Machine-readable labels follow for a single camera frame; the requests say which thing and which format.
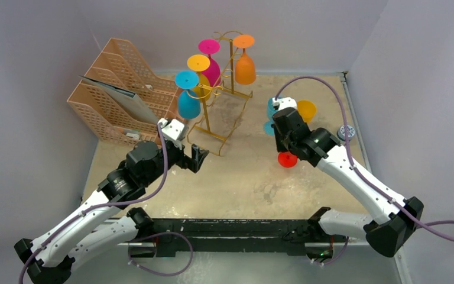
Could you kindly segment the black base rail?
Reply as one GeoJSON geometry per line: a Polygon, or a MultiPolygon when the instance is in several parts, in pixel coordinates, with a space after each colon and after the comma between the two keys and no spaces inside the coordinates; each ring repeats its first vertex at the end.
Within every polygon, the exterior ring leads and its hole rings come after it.
{"type": "Polygon", "coordinates": [[[285,253],[326,260],[342,235],[328,235],[309,219],[197,219],[145,217],[132,209],[138,221],[135,243],[148,244],[157,257],[174,257],[181,251],[212,253],[285,253]]]}

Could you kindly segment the orange wine glass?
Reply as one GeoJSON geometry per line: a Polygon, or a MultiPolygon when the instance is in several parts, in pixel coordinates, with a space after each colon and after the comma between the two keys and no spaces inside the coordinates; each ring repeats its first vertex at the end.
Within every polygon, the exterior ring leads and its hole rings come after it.
{"type": "Polygon", "coordinates": [[[240,85],[250,85],[256,80],[255,63],[247,54],[247,49],[255,43],[255,38],[248,34],[241,34],[234,38],[233,45],[242,50],[236,62],[234,75],[235,81],[240,85]]]}

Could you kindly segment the red wine glass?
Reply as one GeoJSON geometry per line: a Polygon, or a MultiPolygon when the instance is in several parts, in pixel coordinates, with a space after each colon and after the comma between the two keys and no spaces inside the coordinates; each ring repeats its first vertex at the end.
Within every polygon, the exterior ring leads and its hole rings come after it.
{"type": "Polygon", "coordinates": [[[277,160],[279,165],[285,168],[294,167],[298,162],[298,158],[289,151],[279,153],[277,160]]]}

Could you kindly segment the blue wine glass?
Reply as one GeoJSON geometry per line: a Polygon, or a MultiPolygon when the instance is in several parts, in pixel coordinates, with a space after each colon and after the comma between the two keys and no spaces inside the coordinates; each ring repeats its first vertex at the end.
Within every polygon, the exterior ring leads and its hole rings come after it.
{"type": "Polygon", "coordinates": [[[177,101],[179,115],[185,120],[193,120],[200,114],[200,103],[192,90],[199,84],[199,77],[193,71],[184,70],[176,75],[175,83],[182,89],[177,101]]]}
{"type": "Polygon", "coordinates": [[[273,124],[273,115],[277,111],[273,107],[273,98],[270,98],[267,102],[267,109],[266,109],[266,115],[268,118],[268,121],[264,123],[263,129],[264,132],[270,136],[274,136],[274,129],[271,126],[273,124]]]}

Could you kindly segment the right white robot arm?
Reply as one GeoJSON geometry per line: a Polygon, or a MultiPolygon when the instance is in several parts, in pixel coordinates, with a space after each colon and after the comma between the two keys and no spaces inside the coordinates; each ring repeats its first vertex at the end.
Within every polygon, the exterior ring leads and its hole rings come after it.
{"type": "Polygon", "coordinates": [[[310,219],[312,239],[342,235],[366,240],[379,254],[394,257],[416,231],[409,216],[421,218],[424,204],[415,196],[405,198],[383,184],[354,159],[346,147],[324,128],[311,130],[294,108],[273,115],[277,151],[289,152],[299,160],[332,177],[367,210],[366,215],[321,208],[310,219]]]}

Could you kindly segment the grey folder in organizer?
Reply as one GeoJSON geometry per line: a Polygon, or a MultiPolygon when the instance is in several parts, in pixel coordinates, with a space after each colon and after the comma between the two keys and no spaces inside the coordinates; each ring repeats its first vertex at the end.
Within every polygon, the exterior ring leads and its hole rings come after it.
{"type": "Polygon", "coordinates": [[[79,77],[82,81],[101,88],[136,120],[150,124],[158,123],[158,116],[136,93],[86,76],[79,77]]]}

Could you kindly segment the yellow wine glass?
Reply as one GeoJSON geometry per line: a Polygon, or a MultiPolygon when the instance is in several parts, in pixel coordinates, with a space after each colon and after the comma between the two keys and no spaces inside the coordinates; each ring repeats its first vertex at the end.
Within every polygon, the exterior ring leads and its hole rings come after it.
{"type": "MultiPolygon", "coordinates": [[[[209,79],[203,74],[205,70],[207,70],[210,66],[210,59],[202,54],[195,54],[190,56],[187,59],[187,66],[190,70],[196,72],[199,77],[199,83],[203,86],[210,87],[209,79]]],[[[204,97],[205,101],[208,101],[210,98],[210,90],[201,88],[200,86],[196,86],[192,88],[192,91],[200,97],[204,97]]]]}
{"type": "Polygon", "coordinates": [[[309,123],[317,113],[315,104],[308,100],[298,101],[297,110],[305,123],[309,123]]]}

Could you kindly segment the magenta wine glass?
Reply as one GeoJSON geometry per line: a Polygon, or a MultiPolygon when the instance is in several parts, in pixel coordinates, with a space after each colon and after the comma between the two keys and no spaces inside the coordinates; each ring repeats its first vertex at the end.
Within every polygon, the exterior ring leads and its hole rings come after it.
{"type": "Polygon", "coordinates": [[[211,87],[218,86],[221,80],[220,77],[220,67],[218,63],[212,58],[212,55],[217,53],[220,50],[220,44],[214,39],[205,39],[198,44],[198,49],[203,54],[207,55],[210,65],[209,67],[202,72],[203,75],[209,80],[209,85],[211,87]]]}

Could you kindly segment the pink plastic file organizer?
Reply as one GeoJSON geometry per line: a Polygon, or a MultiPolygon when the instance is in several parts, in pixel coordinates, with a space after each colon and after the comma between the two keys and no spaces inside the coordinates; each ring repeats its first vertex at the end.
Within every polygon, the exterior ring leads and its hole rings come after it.
{"type": "MultiPolygon", "coordinates": [[[[128,40],[111,38],[85,74],[138,95],[157,118],[177,119],[180,88],[157,76],[128,40]]],[[[137,141],[158,141],[157,128],[130,113],[102,88],[81,80],[67,100],[75,113],[102,141],[133,146],[137,141]]]]}

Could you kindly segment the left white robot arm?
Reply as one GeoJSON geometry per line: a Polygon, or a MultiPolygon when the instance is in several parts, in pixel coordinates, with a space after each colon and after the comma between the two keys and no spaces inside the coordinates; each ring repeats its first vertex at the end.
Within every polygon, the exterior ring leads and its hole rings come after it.
{"type": "Polygon", "coordinates": [[[61,223],[35,238],[23,238],[15,252],[23,262],[18,277],[32,283],[64,283],[85,262],[110,246],[127,241],[157,241],[171,232],[156,232],[154,221],[142,208],[132,208],[108,228],[97,227],[129,205],[146,201],[163,188],[172,166],[197,173],[209,151],[191,146],[188,156],[181,144],[163,140],[141,141],[118,167],[61,223]]]}

